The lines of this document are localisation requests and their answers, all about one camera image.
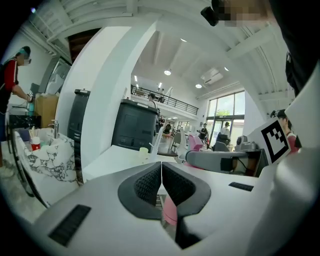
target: air conditioner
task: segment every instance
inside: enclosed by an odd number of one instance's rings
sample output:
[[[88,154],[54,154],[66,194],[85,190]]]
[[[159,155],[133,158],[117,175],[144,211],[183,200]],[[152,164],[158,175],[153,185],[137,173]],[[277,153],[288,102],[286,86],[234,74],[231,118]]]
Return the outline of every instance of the air conditioner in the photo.
[[[223,77],[224,76],[218,70],[212,68],[208,72],[204,73],[203,76],[201,76],[201,79],[206,85],[212,85]]]

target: black trash can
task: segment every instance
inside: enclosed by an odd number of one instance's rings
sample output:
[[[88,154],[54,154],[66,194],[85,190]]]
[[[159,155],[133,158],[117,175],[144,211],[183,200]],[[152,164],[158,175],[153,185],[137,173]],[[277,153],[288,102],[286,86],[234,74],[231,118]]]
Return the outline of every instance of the black trash can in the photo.
[[[129,99],[122,99],[113,130],[112,145],[139,151],[151,146],[158,119],[158,109]]]

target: hand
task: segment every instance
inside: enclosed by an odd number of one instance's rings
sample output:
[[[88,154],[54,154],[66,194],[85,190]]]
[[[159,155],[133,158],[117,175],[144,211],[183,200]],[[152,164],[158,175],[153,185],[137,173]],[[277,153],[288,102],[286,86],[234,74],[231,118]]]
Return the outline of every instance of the hand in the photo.
[[[28,94],[26,95],[26,101],[27,102],[32,102],[32,97],[30,97]]]

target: cable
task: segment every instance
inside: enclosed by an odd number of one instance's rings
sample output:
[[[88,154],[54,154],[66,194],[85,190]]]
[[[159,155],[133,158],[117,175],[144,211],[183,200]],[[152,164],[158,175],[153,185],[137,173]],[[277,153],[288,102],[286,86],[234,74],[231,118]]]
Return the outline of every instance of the cable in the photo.
[[[245,164],[240,160],[239,157],[237,157],[237,159],[239,160],[239,162],[243,165],[243,167],[245,168],[245,170],[251,171],[251,172],[255,172],[254,170],[248,169]]]

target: person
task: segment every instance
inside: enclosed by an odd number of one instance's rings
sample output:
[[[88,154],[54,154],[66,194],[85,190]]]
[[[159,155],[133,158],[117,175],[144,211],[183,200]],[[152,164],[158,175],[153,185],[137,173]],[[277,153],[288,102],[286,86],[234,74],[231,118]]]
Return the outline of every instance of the person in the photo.
[[[165,121],[166,121],[166,120],[164,119],[164,116],[161,115],[161,116],[160,116],[160,120],[159,120],[159,129],[160,129],[162,126],[164,126]]]
[[[170,130],[171,130],[171,123],[168,123],[166,126],[165,126],[165,129],[163,131],[164,134],[170,134]]]
[[[299,148],[296,147],[297,136],[291,130],[292,124],[285,113],[285,109],[279,110],[276,116],[279,118],[279,122],[290,144],[291,151],[289,155],[298,152]]]
[[[149,94],[149,97],[148,97],[149,102],[148,102],[147,105],[148,105],[149,107],[151,107],[151,108],[158,109],[158,106],[157,106],[157,104],[156,104],[156,102],[155,102],[155,98],[156,98],[155,94],[154,94],[154,93],[150,93],[150,94]]]
[[[318,9],[311,3],[288,5],[287,1],[280,0],[213,0],[211,6],[213,11],[206,19],[212,26],[218,20],[233,25],[236,21],[277,22],[288,48],[285,67],[287,81],[297,96],[320,59],[320,51],[310,47],[310,42],[318,39],[317,33],[314,33],[319,24]]]
[[[221,135],[227,135],[228,138],[230,138],[230,130],[228,129],[229,126],[229,122],[225,122],[224,127],[220,130]]]
[[[199,138],[204,141],[206,139],[206,136],[208,135],[207,124],[204,123],[203,128],[201,130],[198,130],[197,132],[200,133]]]
[[[160,94],[161,94],[161,97],[159,98],[158,102],[164,103],[165,102],[165,97],[164,97],[165,89],[162,88]]]
[[[25,94],[21,89],[17,80],[18,67],[30,64],[30,54],[30,47],[24,46],[14,57],[7,60],[0,68],[0,176],[2,178],[9,178],[14,174],[12,169],[4,166],[1,149],[1,142],[6,141],[5,121],[11,93],[27,102],[32,101],[32,98]]]

